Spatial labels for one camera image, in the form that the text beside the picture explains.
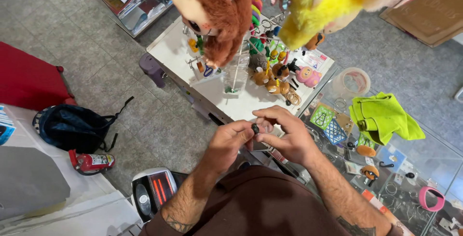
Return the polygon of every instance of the forearm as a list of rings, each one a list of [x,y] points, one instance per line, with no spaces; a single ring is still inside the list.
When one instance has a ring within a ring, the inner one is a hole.
[[[161,209],[166,223],[179,232],[189,231],[199,221],[217,177],[199,164]]]
[[[303,166],[315,181],[327,210],[353,235],[385,236],[391,224],[347,182],[318,150]]]

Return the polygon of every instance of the man's left hand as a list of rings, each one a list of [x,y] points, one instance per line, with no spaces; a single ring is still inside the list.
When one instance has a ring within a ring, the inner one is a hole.
[[[238,120],[219,126],[204,153],[200,166],[217,175],[225,173],[233,164],[242,145],[252,150],[253,122]],[[260,133],[265,130],[259,127]]]

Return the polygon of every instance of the pink bracelet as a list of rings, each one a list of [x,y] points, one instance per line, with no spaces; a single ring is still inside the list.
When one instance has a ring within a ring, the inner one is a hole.
[[[430,192],[434,194],[437,197],[437,204],[433,207],[428,207],[426,205],[426,192]],[[420,205],[423,207],[423,209],[428,210],[428,211],[438,211],[443,208],[443,205],[445,203],[445,196],[439,192],[437,189],[434,189],[429,186],[423,186],[420,190]]]

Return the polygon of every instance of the purple stool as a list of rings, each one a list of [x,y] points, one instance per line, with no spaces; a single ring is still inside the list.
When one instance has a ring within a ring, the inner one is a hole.
[[[152,55],[149,53],[143,54],[138,65],[140,65],[143,72],[154,81],[156,87],[164,88],[166,86],[166,83],[163,80],[163,77],[166,76],[166,74]]]

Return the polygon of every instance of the plush toy eye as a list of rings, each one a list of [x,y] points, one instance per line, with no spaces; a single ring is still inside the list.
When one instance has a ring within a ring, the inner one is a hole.
[[[188,20],[188,22],[190,23],[191,25],[191,28],[193,28],[193,30],[195,30],[196,32],[200,32],[201,31],[201,28],[193,21],[190,21]]]

